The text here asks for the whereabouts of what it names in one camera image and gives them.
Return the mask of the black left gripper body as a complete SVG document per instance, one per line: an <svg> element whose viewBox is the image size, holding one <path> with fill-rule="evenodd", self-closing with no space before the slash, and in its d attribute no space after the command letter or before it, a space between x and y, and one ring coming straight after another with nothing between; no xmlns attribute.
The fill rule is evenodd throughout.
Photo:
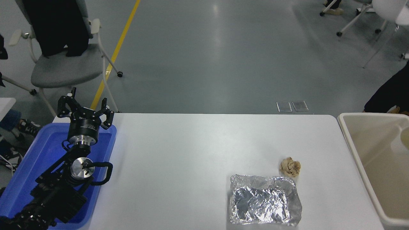
<svg viewBox="0 0 409 230"><path fill-rule="evenodd" d="M70 115L70 127L67 139L77 136L88 136L94 140L98 139L101 119L97 112L88 108L78 109Z"/></svg>

